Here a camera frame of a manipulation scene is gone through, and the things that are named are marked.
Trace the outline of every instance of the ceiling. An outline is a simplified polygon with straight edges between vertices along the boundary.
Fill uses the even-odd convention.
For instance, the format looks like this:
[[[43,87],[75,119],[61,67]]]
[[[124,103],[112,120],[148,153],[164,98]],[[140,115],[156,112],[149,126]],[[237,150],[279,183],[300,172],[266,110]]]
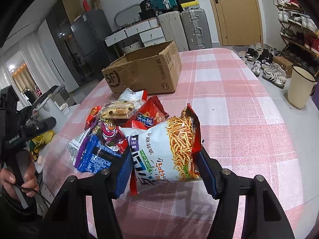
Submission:
[[[0,54],[29,33],[37,30],[57,0],[35,0],[14,25]]]

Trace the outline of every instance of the potato stick snack bag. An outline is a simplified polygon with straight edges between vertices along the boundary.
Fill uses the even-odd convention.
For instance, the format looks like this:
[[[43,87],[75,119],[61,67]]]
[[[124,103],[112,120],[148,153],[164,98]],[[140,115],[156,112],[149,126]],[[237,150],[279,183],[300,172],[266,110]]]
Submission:
[[[148,130],[120,128],[131,149],[141,185],[200,178],[193,153],[201,149],[200,123],[191,106]]]

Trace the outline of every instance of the cable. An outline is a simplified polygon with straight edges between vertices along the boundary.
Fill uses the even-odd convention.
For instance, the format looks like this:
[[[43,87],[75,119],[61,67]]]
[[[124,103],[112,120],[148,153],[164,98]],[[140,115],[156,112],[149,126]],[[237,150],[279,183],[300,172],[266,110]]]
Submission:
[[[34,191],[36,192],[38,195],[40,195],[40,197],[49,204],[49,206],[51,206],[51,203],[45,198],[42,196],[42,194],[39,192],[39,191],[36,191],[34,189],[31,189],[31,188],[25,188],[25,187],[21,187],[21,186],[18,186],[16,184],[14,184],[14,186],[16,186],[17,188],[21,189],[21,190],[26,190],[26,191]]]

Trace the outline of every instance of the trash can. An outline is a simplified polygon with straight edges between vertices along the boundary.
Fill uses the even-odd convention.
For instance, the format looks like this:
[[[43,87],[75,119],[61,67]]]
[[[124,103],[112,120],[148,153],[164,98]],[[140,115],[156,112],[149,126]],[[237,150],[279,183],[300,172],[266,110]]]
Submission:
[[[288,101],[302,109],[307,103],[314,84],[315,78],[309,72],[303,68],[293,66],[288,89]]]

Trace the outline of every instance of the table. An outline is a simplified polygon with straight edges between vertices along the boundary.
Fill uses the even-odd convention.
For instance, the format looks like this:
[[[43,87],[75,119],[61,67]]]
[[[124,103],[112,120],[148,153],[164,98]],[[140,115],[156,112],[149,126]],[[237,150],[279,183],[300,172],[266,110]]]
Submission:
[[[159,95],[170,116],[190,103],[201,122],[204,146],[224,168],[253,178],[263,175],[294,229],[303,209],[298,159],[288,130],[264,86],[244,62],[224,48],[180,53],[182,72],[175,93]],[[87,177],[72,166],[67,144],[80,134],[94,106],[117,99],[103,80],[76,109],[48,146],[44,181],[53,195],[69,175]],[[202,181],[167,183],[130,197],[114,207],[124,237],[206,238],[218,201]],[[240,197],[234,238],[240,238],[245,198]],[[94,233],[92,203],[87,198],[89,228]]]

